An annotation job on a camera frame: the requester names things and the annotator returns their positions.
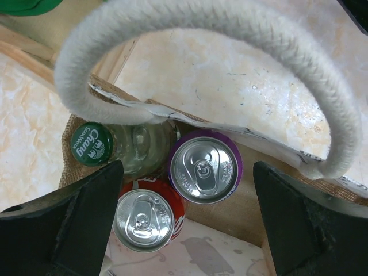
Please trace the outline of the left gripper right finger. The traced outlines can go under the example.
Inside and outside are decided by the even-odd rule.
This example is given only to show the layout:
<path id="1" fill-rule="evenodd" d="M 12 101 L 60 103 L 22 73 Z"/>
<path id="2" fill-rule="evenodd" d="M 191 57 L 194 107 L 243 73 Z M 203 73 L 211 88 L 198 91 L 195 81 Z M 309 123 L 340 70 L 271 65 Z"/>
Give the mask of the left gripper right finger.
<path id="1" fill-rule="evenodd" d="M 277 275 L 367 275 L 367 207 L 265 162 L 253 179 Z"/>

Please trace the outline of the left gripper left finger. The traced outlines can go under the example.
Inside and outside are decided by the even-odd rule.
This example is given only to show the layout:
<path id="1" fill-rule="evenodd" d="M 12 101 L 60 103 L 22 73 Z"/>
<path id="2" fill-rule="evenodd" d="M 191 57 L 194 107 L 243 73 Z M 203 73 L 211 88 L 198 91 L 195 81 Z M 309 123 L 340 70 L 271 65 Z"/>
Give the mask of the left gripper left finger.
<path id="1" fill-rule="evenodd" d="M 114 161 L 1 212 L 1 275 L 99 275 L 124 169 Z"/>

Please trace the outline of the brown canvas bag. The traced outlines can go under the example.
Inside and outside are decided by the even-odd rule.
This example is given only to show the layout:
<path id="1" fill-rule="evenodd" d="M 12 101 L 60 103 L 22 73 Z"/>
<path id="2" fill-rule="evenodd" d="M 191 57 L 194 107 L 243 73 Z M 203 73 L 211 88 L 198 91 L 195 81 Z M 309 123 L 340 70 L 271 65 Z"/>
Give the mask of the brown canvas bag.
<path id="1" fill-rule="evenodd" d="M 73 114 L 138 122 L 143 108 L 103 103 L 90 73 L 113 47 L 137 39 L 117 86 L 212 123 L 249 129 L 237 136 L 247 162 L 269 158 L 297 173 L 304 156 L 325 158 L 331 139 L 308 81 L 324 68 L 347 81 L 362 120 L 362 146 L 340 184 L 321 186 L 367 203 L 367 32 L 336 1 L 109 1 L 64 42 L 55 86 Z"/>

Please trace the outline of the purple soda can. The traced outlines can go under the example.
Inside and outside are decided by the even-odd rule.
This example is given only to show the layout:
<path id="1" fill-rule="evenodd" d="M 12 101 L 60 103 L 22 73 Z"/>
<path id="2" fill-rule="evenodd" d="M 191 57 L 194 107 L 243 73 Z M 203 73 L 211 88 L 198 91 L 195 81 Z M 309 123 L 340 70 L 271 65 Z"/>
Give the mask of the purple soda can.
<path id="1" fill-rule="evenodd" d="M 196 204 L 226 200 L 237 189 L 243 161 L 236 144 L 226 135 L 199 129 L 181 137 L 172 148 L 167 165 L 172 187 Z"/>

